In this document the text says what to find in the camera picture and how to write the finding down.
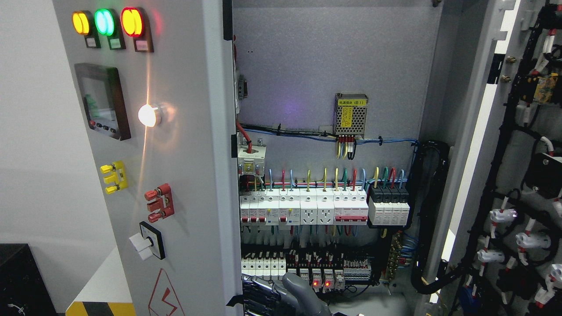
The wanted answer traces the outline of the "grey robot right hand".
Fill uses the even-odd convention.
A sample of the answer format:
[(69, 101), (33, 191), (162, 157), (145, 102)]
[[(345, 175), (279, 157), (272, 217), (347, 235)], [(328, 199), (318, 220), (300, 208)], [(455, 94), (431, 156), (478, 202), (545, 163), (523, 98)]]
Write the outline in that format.
[(317, 297), (303, 278), (287, 273), (282, 280), (243, 275), (245, 316), (331, 316), (327, 303)]

